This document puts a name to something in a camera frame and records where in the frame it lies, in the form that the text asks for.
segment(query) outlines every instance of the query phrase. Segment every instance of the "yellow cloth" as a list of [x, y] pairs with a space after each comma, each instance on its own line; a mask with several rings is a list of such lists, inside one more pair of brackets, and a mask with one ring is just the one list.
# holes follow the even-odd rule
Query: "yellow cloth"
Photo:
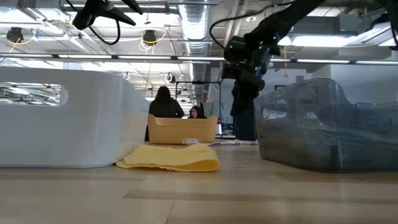
[[159, 146], [139, 146], [134, 152], [116, 163], [120, 168], [161, 168], [178, 172], [209, 172], [220, 166], [217, 154], [205, 144], [183, 149]]

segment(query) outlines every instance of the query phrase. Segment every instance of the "woman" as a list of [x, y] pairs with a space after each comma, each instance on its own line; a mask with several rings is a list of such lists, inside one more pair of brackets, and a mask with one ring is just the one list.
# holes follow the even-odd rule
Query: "woman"
[[200, 119], [206, 119], [207, 117], [201, 112], [201, 109], [199, 106], [194, 106], [190, 111], [189, 111], [189, 118], [200, 118]]
[[[166, 86], [161, 86], [157, 90], [155, 99], [149, 105], [149, 114], [156, 118], [182, 118], [184, 111], [177, 100], [170, 95], [170, 90]], [[148, 126], [145, 133], [145, 141], [149, 141]]]

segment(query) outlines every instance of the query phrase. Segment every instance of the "air duct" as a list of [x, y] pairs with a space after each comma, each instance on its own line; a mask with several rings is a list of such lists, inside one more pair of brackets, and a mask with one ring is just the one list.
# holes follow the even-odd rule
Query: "air duct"
[[[206, 40], [209, 33], [210, 6], [182, 4], [178, 5], [178, 9], [182, 18], [184, 39]], [[185, 43], [185, 49], [189, 56], [207, 56], [210, 51], [210, 45], [200, 42], [187, 42]], [[206, 79], [206, 64], [191, 63], [189, 66], [191, 81], [203, 81]], [[193, 99], [194, 102], [206, 99], [207, 93], [203, 91], [203, 85], [193, 87], [193, 96], [195, 97]]]

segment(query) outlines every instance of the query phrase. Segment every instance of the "metal pole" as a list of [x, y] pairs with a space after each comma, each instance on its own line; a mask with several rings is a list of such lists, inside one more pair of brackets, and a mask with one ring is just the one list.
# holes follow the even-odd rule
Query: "metal pole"
[[218, 83], [218, 86], [220, 87], [220, 91], [218, 93], [218, 116], [220, 117], [221, 121], [221, 138], [223, 138], [224, 134], [224, 127], [223, 127], [223, 120], [221, 119], [221, 82]]
[[175, 82], [175, 100], [177, 100], [177, 88], [178, 88], [179, 82]]

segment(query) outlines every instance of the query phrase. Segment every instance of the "transparent storage tub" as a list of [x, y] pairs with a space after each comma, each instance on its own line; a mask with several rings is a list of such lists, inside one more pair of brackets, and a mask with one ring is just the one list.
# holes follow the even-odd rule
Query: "transparent storage tub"
[[326, 78], [254, 101], [264, 159], [325, 172], [398, 170], [398, 103], [352, 105]]

